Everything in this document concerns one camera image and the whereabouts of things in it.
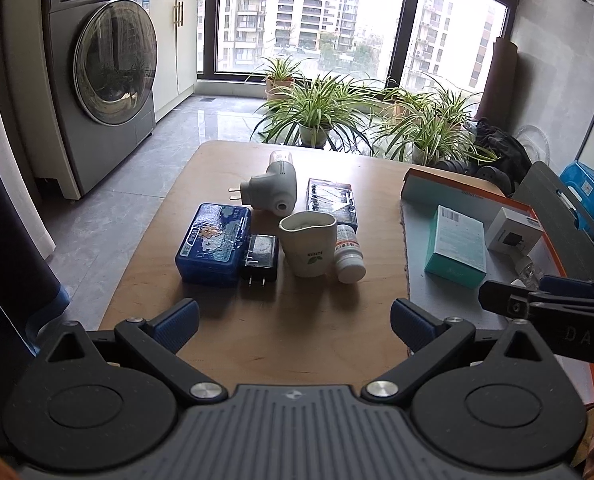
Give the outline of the clear plastic item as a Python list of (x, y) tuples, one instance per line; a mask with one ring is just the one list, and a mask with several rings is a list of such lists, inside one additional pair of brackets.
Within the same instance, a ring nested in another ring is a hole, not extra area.
[(514, 266), (517, 278), (513, 281), (513, 285), (532, 290), (539, 288), (544, 273), (529, 256), (520, 255), (514, 260)]

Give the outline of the white pill bottle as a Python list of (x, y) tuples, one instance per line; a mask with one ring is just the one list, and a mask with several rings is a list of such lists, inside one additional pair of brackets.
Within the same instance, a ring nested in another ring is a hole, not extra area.
[(357, 234), (347, 224), (337, 226), (334, 263), (340, 283), (355, 284), (367, 274)]

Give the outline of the blue cartoon tin box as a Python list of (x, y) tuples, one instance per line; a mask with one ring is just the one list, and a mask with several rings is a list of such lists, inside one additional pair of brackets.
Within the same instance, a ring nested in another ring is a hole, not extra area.
[(201, 203), (175, 254), (187, 284), (234, 286), (250, 236), (250, 210), (244, 206)]

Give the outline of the black power adapter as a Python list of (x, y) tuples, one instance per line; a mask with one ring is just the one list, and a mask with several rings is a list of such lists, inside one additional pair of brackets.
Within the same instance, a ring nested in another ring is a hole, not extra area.
[(276, 282), (279, 242), (271, 234), (251, 234), (241, 268), (245, 286), (265, 287)]

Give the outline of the white ceramic cup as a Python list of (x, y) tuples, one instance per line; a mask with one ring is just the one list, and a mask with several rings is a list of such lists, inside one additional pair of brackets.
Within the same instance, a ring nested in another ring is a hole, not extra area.
[(279, 223), (285, 259), (297, 278), (318, 278), (332, 265), (337, 236), (333, 214), (298, 211)]

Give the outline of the grey chair back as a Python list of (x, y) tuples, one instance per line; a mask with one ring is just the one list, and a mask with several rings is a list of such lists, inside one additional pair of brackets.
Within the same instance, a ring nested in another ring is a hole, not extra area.
[(551, 168), (535, 162), (513, 199), (534, 210), (568, 278), (594, 281), (594, 220)]

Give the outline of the small white adapter box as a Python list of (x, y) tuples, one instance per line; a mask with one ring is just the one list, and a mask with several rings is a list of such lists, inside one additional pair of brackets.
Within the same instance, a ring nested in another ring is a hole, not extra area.
[(539, 220), (502, 207), (484, 234), (484, 241), (491, 252), (527, 256), (542, 234)]

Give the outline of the teal product box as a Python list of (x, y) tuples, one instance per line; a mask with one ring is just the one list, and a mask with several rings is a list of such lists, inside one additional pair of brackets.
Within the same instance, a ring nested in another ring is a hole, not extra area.
[(438, 205), (431, 221), (425, 272), (474, 289), (487, 276), (483, 223)]

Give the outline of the black bag on floor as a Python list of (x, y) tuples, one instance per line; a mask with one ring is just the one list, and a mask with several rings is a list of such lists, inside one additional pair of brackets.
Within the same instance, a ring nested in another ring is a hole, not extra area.
[(465, 132), (474, 141), (467, 155), (442, 156), (431, 166), (493, 183), (512, 196), (532, 166), (524, 145), (486, 118), (468, 120)]

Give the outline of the dark playing card box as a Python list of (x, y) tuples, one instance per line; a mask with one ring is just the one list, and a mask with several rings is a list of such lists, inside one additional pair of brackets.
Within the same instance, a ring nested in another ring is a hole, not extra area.
[(358, 231), (355, 194), (348, 183), (311, 178), (308, 182), (307, 209), (331, 214), (338, 224)]

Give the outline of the brown rolled mat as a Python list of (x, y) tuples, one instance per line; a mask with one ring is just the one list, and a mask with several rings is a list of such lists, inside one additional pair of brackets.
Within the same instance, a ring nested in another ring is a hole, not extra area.
[(492, 126), (507, 127), (517, 61), (516, 44), (503, 37), (496, 38), (488, 78), (477, 108), (477, 119), (487, 119)]

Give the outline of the right spider plant white pot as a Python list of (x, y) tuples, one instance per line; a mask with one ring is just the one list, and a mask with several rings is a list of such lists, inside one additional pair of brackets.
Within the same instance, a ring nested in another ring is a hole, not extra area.
[(498, 155), (482, 148), (467, 128), (475, 96), (435, 81), (413, 92), (387, 88), (378, 94), (382, 109), (374, 114), (371, 148), (395, 162), (431, 166), (440, 160), (490, 164)]

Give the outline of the large spider plant white pot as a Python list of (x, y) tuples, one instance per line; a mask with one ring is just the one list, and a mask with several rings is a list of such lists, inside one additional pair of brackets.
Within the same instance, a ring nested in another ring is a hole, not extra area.
[(364, 80), (326, 74), (279, 87), (258, 108), (251, 137), (265, 144), (374, 153), (371, 133), (382, 101)]

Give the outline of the spider plant in terracotta pot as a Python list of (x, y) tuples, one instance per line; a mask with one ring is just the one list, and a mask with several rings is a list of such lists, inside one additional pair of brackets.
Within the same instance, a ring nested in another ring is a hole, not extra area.
[(296, 80), (303, 76), (301, 61), (288, 55), (285, 58), (263, 56), (259, 74), (265, 83), (265, 98), (268, 101), (285, 100), (291, 94)]

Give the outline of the silver front-load washing machine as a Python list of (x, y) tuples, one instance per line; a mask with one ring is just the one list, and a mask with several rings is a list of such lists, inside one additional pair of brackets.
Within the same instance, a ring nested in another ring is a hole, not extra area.
[(44, 0), (56, 117), (86, 194), (153, 131), (157, 70), (149, 0)]

